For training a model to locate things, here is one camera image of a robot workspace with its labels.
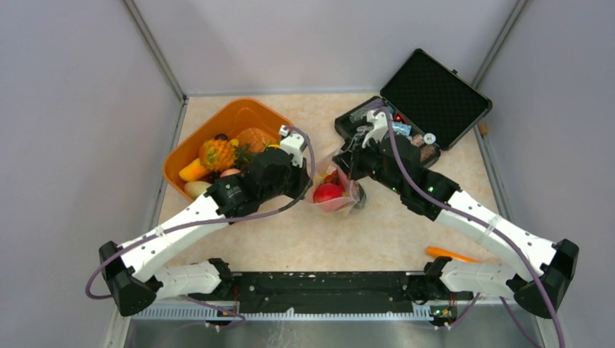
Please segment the toy pineapple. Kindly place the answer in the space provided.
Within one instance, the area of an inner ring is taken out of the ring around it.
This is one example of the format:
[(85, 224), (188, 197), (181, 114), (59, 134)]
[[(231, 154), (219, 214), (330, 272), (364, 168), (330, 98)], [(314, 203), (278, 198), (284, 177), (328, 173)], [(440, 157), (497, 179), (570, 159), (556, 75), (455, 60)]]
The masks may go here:
[(199, 148), (199, 163), (208, 173), (221, 173), (229, 169), (243, 169), (255, 158), (250, 144), (238, 139), (210, 139)]

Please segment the clear zip top bag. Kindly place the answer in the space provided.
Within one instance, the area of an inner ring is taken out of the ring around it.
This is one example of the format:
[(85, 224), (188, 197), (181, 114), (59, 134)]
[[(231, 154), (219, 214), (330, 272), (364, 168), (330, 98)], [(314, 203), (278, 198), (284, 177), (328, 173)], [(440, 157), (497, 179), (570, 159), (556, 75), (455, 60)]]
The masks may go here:
[(333, 161), (339, 151), (319, 159), (315, 164), (313, 186), (304, 202), (323, 214), (347, 215), (365, 207), (367, 196), (363, 187), (350, 180), (341, 167)]

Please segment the small yellow toy fruit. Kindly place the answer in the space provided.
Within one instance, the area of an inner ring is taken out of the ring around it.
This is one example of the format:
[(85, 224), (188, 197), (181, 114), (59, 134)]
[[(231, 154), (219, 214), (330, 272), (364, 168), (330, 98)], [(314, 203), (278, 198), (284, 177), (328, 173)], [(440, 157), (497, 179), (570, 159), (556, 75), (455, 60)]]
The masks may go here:
[(210, 172), (199, 159), (193, 160), (178, 173), (179, 178), (185, 182), (199, 181)]

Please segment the orange plastic basket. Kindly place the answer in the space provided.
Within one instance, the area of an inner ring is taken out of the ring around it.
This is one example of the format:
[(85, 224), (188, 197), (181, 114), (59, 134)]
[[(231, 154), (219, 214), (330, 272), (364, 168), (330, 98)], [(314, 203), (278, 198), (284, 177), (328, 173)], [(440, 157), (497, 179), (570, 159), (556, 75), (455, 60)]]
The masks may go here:
[(198, 158), (204, 142), (219, 134), (237, 139), (240, 146), (249, 146), (250, 152), (259, 152), (265, 146), (281, 140), (279, 130), (292, 122), (256, 99), (240, 98), (230, 101), (192, 134), (179, 143), (165, 160), (163, 172), (166, 181), (184, 198), (194, 199), (184, 191), (186, 181), (180, 171)]

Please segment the toy peach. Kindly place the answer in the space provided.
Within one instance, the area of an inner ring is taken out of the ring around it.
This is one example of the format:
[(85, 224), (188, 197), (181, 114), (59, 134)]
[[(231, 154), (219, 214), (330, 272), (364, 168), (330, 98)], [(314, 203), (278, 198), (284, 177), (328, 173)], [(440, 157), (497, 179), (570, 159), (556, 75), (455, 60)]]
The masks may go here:
[(230, 175), (240, 174), (242, 171), (239, 168), (229, 168), (220, 173), (220, 178), (224, 178)]

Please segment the orange handled tool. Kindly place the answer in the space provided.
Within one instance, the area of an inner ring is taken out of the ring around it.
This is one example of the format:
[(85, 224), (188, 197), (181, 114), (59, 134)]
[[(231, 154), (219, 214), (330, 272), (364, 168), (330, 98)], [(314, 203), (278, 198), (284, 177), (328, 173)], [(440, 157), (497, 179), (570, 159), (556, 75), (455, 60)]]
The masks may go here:
[(477, 262), (477, 260), (472, 259), (470, 257), (466, 257), (460, 254), (456, 254), (454, 252), (448, 251), (446, 249), (441, 249), (441, 248), (437, 248), (435, 246), (428, 246), (426, 248), (426, 253), (433, 257), (433, 258), (438, 258), (438, 257), (450, 257), (452, 259), (455, 260), (460, 260), (463, 262)]

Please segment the red toy tomato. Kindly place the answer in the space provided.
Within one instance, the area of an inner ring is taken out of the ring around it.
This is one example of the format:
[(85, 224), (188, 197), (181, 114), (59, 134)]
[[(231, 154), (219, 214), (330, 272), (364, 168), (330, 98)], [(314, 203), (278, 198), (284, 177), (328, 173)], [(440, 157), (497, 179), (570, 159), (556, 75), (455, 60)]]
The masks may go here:
[(343, 186), (335, 183), (322, 183), (313, 192), (313, 202), (320, 204), (332, 199), (338, 199), (343, 197), (344, 193), (345, 189)]

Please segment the black poker chip case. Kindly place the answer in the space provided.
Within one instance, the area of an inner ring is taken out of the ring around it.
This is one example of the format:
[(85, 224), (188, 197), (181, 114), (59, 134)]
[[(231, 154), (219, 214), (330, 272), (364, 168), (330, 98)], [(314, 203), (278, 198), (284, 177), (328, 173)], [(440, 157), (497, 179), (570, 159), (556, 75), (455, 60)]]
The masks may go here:
[(334, 121), (335, 131), (351, 138), (366, 122), (366, 113), (387, 107), (396, 123), (410, 128), (408, 138), (429, 167), (442, 150), (456, 145), (492, 109), (492, 101), (455, 70), (416, 49), (379, 93)]

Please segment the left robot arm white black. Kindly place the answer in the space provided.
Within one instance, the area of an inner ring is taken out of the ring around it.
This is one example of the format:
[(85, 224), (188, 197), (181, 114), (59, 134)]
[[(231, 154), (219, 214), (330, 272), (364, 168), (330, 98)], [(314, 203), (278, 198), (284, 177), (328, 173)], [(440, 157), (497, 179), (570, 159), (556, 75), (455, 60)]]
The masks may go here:
[(188, 207), (130, 241), (108, 241), (98, 249), (99, 267), (109, 298), (128, 317), (158, 299), (210, 294), (225, 299), (233, 288), (228, 268), (218, 261), (169, 268), (169, 260), (213, 232), (234, 223), (268, 218), (289, 209), (312, 184), (315, 165), (280, 148), (257, 154), (239, 174), (217, 179)]

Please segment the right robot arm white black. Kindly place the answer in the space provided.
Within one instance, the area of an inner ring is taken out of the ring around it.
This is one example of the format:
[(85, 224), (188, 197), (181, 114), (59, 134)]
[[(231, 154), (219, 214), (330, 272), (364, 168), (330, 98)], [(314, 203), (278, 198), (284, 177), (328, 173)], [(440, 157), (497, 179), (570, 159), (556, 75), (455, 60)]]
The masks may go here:
[(536, 236), (478, 203), (458, 183), (420, 163), (420, 151), (402, 136), (363, 146), (344, 143), (334, 163), (350, 179), (369, 177), (393, 190), (411, 212), (446, 225), (498, 256), (503, 265), (463, 266), (436, 261), (425, 279), (427, 293), (482, 292), (514, 300), (541, 318), (557, 312), (574, 279), (579, 247)]

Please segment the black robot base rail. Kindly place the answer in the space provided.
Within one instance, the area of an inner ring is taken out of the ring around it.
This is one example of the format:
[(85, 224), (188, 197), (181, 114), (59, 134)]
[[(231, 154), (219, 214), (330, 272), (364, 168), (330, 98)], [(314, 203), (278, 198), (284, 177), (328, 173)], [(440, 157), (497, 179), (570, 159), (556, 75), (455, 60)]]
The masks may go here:
[(192, 294), (203, 302), (230, 302), (242, 314), (405, 313), (432, 301), (471, 300), (470, 291), (451, 292), (420, 272), (243, 272), (234, 273), (211, 294)]

